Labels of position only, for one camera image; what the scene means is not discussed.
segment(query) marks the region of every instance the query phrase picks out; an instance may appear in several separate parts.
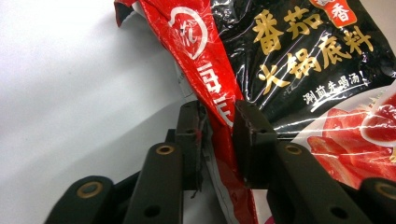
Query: shiny plastic film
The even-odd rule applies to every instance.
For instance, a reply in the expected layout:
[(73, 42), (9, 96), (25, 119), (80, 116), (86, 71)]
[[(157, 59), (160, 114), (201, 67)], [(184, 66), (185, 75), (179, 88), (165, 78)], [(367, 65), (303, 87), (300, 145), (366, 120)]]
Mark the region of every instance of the shiny plastic film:
[(273, 223), (256, 199), (262, 191), (238, 174), (236, 100), (257, 105), (280, 140), (310, 149), (334, 179), (353, 188), (372, 176), (396, 180), (396, 60), (360, 1), (116, 0), (116, 11), (120, 4), (140, 4), (206, 106), (209, 167), (230, 223)]

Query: mounting hole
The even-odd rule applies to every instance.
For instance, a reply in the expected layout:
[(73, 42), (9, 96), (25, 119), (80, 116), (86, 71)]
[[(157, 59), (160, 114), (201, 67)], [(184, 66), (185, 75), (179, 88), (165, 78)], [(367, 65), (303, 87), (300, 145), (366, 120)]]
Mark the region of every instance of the mounting hole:
[(91, 181), (78, 188), (77, 196), (82, 199), (88, 199), (96, 196), (98, 193), (102, 191), (102, 189), (103, 189), (102, 183), (97, 181)]
[(396, 200), (396, 188), (392, 185), (377, 182), (375, 184), (375, 190), (387, 198)]
[(295, 147), (295, 146), (286, 146), (285, 149), (290, 154), (294, 154), (294, 155), (300, 155), (301, 153), (303, 153), (303, 151), (299, 147)]
[(195, 130), (194, 129), (188, 129), (188, 130), (186, 130), (186, 133), (195, 133)]
[(335, 217), (338, 217), (338, 218), (341, 218), (341, 219), (347, 219), (347, 212), (344, 209), (340, 208), (340, 207), (332, 207), (330, 209), (330, 211), (332, 212), (332, 214)]
[(145, 216), (146, 217), (156, 217), (161, 213), (161, 207), (158, 205), (151, 205), (146, 208)]
[(156, 152), (160, 155), (168, 155), (171, 154), (173, 151), (175, 151), (175, 148), (171, 146), (162, 146), (156, 149)]

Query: white background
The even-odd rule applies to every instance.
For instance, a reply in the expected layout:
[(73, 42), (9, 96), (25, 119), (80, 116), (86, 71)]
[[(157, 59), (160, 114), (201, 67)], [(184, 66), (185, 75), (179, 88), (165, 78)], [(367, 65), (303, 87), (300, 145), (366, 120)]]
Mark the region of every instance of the white background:
[[(395, 1), (362, 2), (396, 49)], [(84, 176), (134, 174), (181, 104), (173, 60), (139, 16), (118, 28), (109, 0), (1, 0), (0, 223), (42, 223)], [(200, 197), (185, 223), (222, 222), (210, 185)]]

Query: hot pot seasoning package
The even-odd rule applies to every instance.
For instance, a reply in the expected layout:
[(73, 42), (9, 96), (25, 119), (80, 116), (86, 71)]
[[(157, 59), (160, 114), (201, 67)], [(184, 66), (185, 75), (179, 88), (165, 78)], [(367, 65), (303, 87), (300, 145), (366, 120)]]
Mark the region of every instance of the hot pot seasoning package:
[(265, 191), (244, 187), (231, 133), (246, 100), (278, 138), (306, 146), (336, 180), (396, 180), (395, 56), (358, 0), (116, 0), (140, 5), (213, 130), (207, 164), (229, 223), (273, 223)]

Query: red logo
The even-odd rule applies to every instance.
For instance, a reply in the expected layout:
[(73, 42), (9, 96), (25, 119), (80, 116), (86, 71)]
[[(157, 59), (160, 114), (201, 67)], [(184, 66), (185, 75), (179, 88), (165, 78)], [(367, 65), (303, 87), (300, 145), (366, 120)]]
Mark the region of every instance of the red logo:
[(358, 18), (347, 4), (347, 0), (309, 0), (315, 7), (322, 8), (332, 23), (341, 28), (355, 23)]

